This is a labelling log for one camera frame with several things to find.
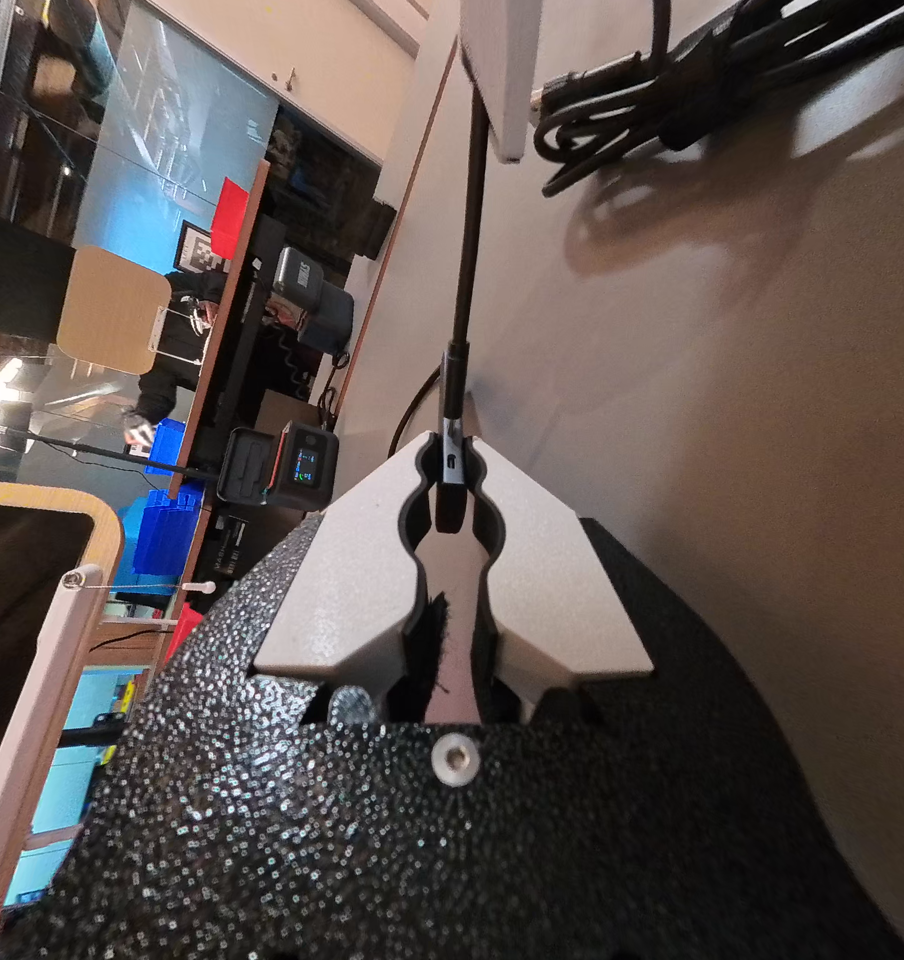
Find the grey boxy device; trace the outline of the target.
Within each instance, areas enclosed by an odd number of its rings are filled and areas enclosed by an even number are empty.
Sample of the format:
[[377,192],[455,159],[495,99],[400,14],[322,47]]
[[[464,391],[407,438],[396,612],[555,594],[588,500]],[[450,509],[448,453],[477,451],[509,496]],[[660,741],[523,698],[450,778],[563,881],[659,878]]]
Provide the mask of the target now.
[[293,246],[279,254],[269,304],[307,349],[338,356],[353,332],[353,297],[325,279],[320,263]]

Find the black wall box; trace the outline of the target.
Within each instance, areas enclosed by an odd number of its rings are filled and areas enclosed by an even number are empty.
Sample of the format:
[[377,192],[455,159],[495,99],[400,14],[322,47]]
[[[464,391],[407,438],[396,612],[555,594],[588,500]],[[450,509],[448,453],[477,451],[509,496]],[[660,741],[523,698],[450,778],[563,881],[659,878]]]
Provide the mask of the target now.
[[355,256],[377,260],[386,244],[397,216],[390,204],[373,199],[365,210],[355,244]]

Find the wooden-edged desk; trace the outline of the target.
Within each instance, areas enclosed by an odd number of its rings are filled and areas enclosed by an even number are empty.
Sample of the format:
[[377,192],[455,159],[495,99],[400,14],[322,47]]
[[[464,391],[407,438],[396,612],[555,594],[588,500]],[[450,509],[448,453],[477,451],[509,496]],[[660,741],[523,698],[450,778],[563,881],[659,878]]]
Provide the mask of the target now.
[[230,434],[240,425],[242,388],[285,245],[285,228],[262,208],[269,173],[269,163],[260,161],[176,460],[184,473],[170,480],[171,498],[191,476],[211,479],[211,468],[221,464]]

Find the thin black rod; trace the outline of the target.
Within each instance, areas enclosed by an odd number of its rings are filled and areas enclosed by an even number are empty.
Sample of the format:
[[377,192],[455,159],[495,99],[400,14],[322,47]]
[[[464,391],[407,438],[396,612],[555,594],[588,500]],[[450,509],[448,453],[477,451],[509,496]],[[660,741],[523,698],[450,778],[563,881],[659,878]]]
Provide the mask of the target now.
[[71,441],[59,438],[50,438],[30,430],[21,430],[0,424],[0,439],[15,439],[21,441],[34,441],[43,444],[49,448],[58,450],[71,450],[75,453],[95,455],[102,459],[108,459],[115,462],[132,464],[136,469],[144,471],[145,468],[166,472],[167,474],[178,475],[190,480],[212,482],[218,481],[219,473],[210,472],[194,467],[181,466],[175,463],[151,461],[132,454],[117,452],[105,448],[85,444],[83,442]]

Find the red plastic part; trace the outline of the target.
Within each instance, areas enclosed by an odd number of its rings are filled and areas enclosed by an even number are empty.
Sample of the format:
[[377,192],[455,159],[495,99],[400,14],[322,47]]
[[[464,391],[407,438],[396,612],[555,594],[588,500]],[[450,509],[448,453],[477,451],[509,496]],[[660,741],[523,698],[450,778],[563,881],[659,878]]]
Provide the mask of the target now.
[[162,666],[166,666],[171,657],[188,639],[194,629],[202,622],[203,614],[196,610],[190,602],[185,602],[182,606],[179,618],[176,621],[171,639],[166,646],[165,654],[162,659]]

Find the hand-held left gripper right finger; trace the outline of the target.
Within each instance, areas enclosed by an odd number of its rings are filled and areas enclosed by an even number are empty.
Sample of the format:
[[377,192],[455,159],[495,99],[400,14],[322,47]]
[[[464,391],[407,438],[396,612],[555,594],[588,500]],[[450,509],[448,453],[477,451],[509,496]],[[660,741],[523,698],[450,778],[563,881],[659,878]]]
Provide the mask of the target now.
[[478,438],[465,444],[472,530],[486,552],[471,650],[483,723],[551,690],[650,676],[652,660],[578,514]]

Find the blue storage bin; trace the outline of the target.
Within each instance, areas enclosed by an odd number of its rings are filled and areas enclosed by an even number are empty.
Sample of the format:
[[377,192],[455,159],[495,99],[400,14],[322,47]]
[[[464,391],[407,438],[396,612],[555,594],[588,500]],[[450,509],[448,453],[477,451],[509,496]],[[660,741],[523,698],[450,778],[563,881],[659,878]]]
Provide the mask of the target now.
[[177,464],[185,429],[186,425],[183,422],[173,418],[166,417],[160,421],[148,454],[149,465],[145,469],[146,475],[168,477],[173,475],[172,471],[160,468],[156,464]]

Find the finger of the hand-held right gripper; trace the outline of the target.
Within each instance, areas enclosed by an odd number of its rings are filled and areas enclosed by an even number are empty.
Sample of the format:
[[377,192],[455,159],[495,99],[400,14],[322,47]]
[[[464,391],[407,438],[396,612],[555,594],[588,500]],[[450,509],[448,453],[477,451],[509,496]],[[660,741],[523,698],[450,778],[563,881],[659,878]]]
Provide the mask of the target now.
[[497,160],[521,161],[530,125],[542,1],[462,1],[459,40]]

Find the slim grey usb hub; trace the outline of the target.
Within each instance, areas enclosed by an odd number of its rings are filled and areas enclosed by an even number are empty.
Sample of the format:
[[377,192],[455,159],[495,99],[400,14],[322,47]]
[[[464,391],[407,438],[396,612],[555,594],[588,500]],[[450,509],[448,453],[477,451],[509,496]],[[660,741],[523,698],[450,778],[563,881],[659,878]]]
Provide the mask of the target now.
[[468,486],[463,454],[463,411],[468,368],[468,342],[449,342],[440,377],[438,476],[435,485],[435,528],[458,534],[464,522]]

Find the red sheet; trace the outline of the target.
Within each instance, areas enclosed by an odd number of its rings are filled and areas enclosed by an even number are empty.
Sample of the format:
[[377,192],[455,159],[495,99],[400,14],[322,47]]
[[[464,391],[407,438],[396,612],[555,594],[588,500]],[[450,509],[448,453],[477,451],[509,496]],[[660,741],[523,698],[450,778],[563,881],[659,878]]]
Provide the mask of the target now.
[[231,260],[239,244],[250,194],[228,176],[223,180],[213,222],[210,244],[213,254]]

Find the stack of blue bins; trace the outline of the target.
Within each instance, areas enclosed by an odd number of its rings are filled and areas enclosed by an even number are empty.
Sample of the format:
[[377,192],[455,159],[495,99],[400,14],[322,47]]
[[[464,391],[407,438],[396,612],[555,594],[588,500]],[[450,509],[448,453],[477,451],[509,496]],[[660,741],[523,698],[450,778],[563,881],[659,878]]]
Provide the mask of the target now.
[[162,583],[181,576],[203,505],[201,486],[183,485],[175,499],[154,489],[119,511],[124,548],[120,583],[152,579]]

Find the white pole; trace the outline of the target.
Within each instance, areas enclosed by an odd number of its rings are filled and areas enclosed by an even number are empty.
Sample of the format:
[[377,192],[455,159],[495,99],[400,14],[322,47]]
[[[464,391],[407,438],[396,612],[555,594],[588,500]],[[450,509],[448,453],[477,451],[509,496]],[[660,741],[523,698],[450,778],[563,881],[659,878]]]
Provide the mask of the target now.
[[66,573],[50,602],[37,634],[36,654],[26,674],[6,733],[0,744],[0,908],[2,883],[24,846],[28,792],[54,717],[71,702],[66,688],[80,672],[86,635],[98,603],[103,568],[85,563]]

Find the black device with small screen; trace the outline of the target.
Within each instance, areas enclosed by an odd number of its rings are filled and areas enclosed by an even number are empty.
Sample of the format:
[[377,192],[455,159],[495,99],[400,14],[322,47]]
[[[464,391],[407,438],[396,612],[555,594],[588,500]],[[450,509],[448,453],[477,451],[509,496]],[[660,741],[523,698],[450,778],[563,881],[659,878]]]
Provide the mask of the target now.
[[332,501],[338,437],[294,421],[271,436],[235,429],[225,451],[217,494],[223,502],[314,513]]

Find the brown cardboard box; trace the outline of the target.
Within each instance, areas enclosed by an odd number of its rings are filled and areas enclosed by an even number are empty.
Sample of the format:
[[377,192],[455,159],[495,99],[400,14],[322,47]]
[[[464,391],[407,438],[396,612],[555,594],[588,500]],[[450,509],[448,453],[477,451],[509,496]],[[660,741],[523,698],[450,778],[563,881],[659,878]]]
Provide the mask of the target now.
[[289,424],[323,428],[323,414],[313,404],[276,390],[266,390],[254,428],[276,436]]

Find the black monitor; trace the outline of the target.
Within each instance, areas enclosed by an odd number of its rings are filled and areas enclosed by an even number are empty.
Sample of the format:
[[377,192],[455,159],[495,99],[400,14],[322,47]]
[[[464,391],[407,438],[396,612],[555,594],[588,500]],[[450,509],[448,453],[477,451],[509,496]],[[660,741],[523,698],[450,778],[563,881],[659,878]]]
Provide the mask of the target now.
[[0,333],[57,340],[72,246],[0,218]]

